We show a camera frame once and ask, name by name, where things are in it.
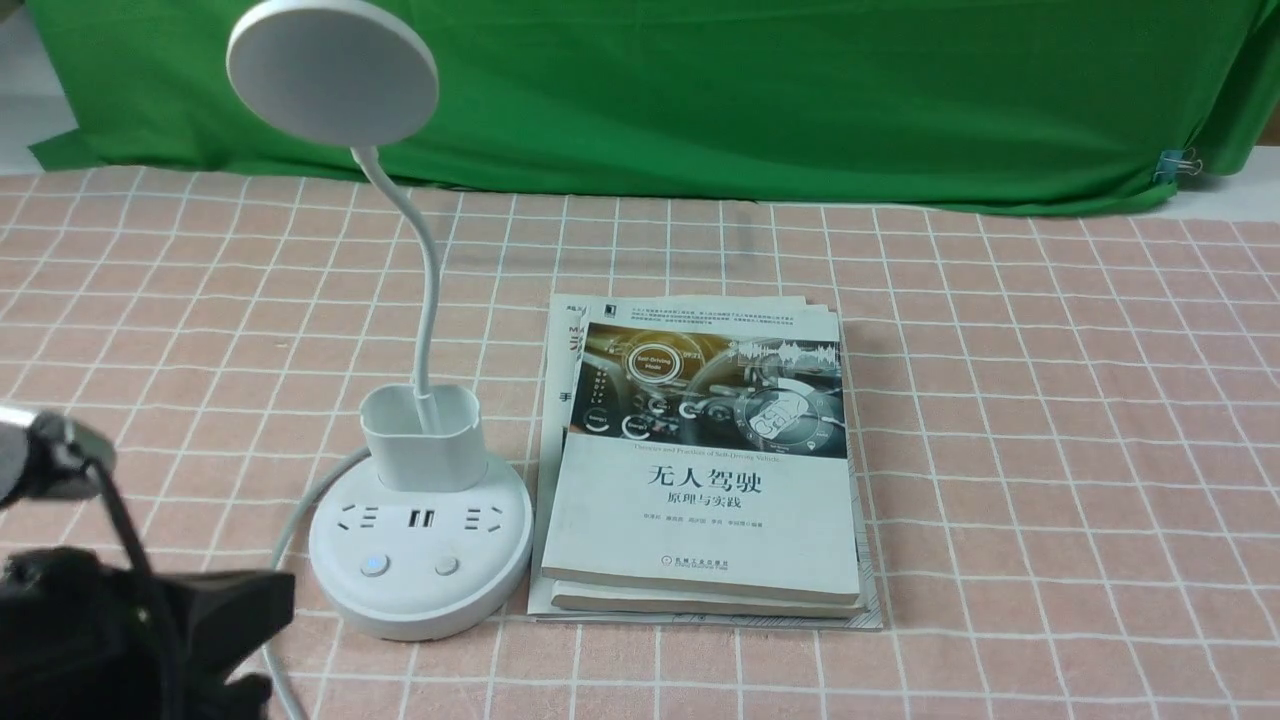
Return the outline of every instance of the green backdrop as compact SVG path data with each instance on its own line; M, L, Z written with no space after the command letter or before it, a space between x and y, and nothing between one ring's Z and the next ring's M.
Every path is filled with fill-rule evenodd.
M376 0L442 104L404 182L495 191L1134 211L1164 151L1239 169L1280 97L1280 0ZM28 0L81 129L50 169L356 177L223 69L251 0Z

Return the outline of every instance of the lamp head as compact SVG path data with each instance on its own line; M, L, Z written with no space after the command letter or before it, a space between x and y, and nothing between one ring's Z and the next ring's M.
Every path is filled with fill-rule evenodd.
M344 147L398 142L439 101L435 59L403 20L364 0L266 0L232 31L227 76L276 129Z

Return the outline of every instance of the binder clip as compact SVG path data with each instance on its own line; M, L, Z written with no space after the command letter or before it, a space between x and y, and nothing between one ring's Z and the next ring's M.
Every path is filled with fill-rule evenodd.
M1187 150L1165 150L1160 154L1156 173L1151 179L1156 184L1166 184L1176 182L1178 176L1198 176L1203 169L1204 160L1196 156L1194 147Z

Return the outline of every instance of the white cup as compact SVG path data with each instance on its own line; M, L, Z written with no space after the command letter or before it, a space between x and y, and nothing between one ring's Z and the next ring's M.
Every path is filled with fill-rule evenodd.
M489 466L480 401L460 386L433 386L438 421L422 430L413 386L383 386L360 404L360 427L383 484L399 492L458 492Z

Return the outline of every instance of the book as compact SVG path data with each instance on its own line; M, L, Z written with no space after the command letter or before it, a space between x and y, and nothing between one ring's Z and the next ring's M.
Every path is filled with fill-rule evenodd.
M541 573L852 610L837 316L617 301L586 320Z
M649 299L650 302L699 302L730 307L806 307L803 297L666 297ZM541 573L543 548L545 546L547 530L550 521L550 511L554 503L556 486L559 474L559 459L563 442L567 437L570 414L572 410L573 387L576 382L577 351L581 347L581 332L585 329L584 315L588 313L600 313L605 305L616 304L613 299L602 296L563 295L557 293L550 300L550 316L547 325L547 345L544 359L544 386L541 398L541 433L538 459L536 483L536 512L534 528L534 552L530 573L530 587L526 612L536 621L547 623L611 623L611 624L659 624L659 625L730 625L750 628L803 628L803 629L845 629L845 630L878 630L883 628L883 612L876 589L874 570L870 562L870 543L863 524L861 501L856 497L858 486L854 484L855 498L852 510L858 528L858 546L860 557L860 575L863 592L856 605L861 611L852 618L814 618L796 615L741 614L731 605L708 603L707 598L718 598L714 593L675 593L666 591L636 591L632 588L609 588L607 585L594 585L589 583L572 583L554 580ZM822 306L809 306L826 310ZM572 605L575 593L626 593L628 601L635 600L640 593L645 605L631 605L630 611L604 609L600 610L573 610L562 607L556 601ZM698 600L686 605L685 600L695 596ZM733 602L742 598L736 597ZM776 605L777 601L764 598L762 602ZM657 607L671 607L671 611L637 611L655 610Z
M791 618L852 618L865 610L860 602L799 602L724 593L659 591L594 585L557 580L556 607L588 612L714 612Z

